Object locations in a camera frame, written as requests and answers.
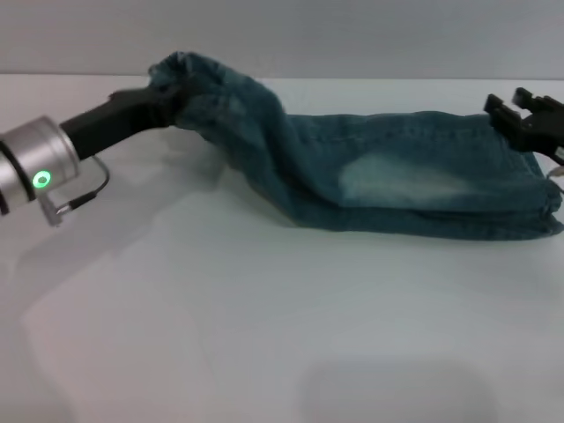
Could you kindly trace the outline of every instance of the denim fabric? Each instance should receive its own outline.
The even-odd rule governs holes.
[[[562,231],[558,187],[486,115],[287,115],[254,79],[188,53],[150,75],[190,87],[175,125],[225,150],[299,225],[467,240]]]

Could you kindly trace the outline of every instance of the faded denim patch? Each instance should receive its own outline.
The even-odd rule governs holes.
[[[486,115],[288,115],[254,79],[196,54],[150,74],[190,87],[176,126],[225,150],[300,225],[469,240],[562,231],[558,187]]]

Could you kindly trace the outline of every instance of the gray wall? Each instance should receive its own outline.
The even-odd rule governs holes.
[[[0,71],[143,74],[196,50],[262,77],[564,78],[563,0],[0,0]]]

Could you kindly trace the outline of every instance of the green led light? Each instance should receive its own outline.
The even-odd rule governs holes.
[[[51,174],[47,170],[40,170],[35,174],[32,182],[35,188],[45,188],[51,182]]]

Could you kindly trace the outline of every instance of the white tabletop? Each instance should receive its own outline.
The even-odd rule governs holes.
[[[550,81],[266,82],[310,114],[564,98]],[[144,83],[2,76],[0,128]],[[1,422],[562,422],[564,237],[296,228],[181,130],[101,157],[111,183],[62,227],[37,204],[0,224]],[[84,168],[70,189],[99,181]]]

